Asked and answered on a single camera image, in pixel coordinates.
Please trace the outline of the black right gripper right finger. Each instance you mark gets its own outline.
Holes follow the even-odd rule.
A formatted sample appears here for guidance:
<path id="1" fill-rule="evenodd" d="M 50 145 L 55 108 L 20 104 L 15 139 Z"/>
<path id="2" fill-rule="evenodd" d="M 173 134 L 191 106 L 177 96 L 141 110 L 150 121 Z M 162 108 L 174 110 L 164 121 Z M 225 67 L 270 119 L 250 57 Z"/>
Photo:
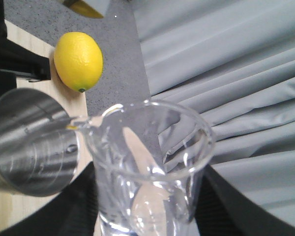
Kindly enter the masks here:
<path id="1" fill-rule="evenodd" d="M 227 182 L 204 169 L 195 220 L 202 236 L 295 236 L 295 227 L 268 213 Z"/>

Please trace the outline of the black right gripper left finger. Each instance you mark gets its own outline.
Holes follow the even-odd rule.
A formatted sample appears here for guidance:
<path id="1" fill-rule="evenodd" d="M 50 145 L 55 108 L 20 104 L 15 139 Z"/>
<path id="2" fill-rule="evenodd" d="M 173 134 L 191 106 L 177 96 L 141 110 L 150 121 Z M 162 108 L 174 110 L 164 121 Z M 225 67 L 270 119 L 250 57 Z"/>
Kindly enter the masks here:
<path id="1" fill-rule="evenodd" d="M 0 236 L 92 236 L 97 215 L 95 170 L 90 162 L 58 196 Z"/>

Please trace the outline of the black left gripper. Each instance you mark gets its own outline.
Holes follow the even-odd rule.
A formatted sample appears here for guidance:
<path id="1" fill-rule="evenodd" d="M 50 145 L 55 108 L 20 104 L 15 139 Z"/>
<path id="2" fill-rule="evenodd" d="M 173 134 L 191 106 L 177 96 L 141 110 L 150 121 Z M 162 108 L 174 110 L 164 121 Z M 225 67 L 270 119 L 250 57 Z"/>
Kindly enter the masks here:
<path id="1" fill-rule="evenodd" d="M 4 4 L 0 0 L 0 97 L 16 88 L 16 77 L 30 82 L 50 80 L 50 61 L 7 39 Z"/>

